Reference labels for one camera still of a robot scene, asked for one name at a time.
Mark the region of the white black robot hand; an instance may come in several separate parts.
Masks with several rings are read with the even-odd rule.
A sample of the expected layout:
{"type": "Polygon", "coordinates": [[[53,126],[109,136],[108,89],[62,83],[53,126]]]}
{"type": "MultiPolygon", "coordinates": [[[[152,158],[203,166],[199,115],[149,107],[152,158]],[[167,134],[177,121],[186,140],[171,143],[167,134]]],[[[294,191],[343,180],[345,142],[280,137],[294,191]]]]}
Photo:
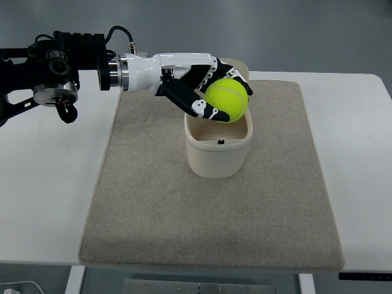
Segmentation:
{"type": "Polygon", "coordinates": [[[162,53],[150,58],[135,54],[120,57],[119,79],[128,92],[149,91],[165,96],[194,118],[231,123],[234,116],[212,106],[196,91],[205,93],[222,79],[235,80],[245,97],[253,95],[244,76],[232,65],[208,53],[162,53]]]}

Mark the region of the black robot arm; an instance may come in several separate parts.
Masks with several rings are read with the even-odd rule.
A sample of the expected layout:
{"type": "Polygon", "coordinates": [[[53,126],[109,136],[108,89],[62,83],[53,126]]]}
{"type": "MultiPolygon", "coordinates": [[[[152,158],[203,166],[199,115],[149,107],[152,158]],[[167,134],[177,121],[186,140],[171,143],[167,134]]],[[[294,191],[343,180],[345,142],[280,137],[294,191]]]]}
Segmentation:
{"type": "Polygon", "coordinates": [[[126,34],[135,53],[132,35],[122,26],[106,35],[55,31],[38,35],[27,48],[1,49],[1,124],[39,105],[54,107],[65,123],[74,122],[81,70],[95,70],[102,91],[120,86],[116,53],[107,49],[115,31],[126,34]]]}

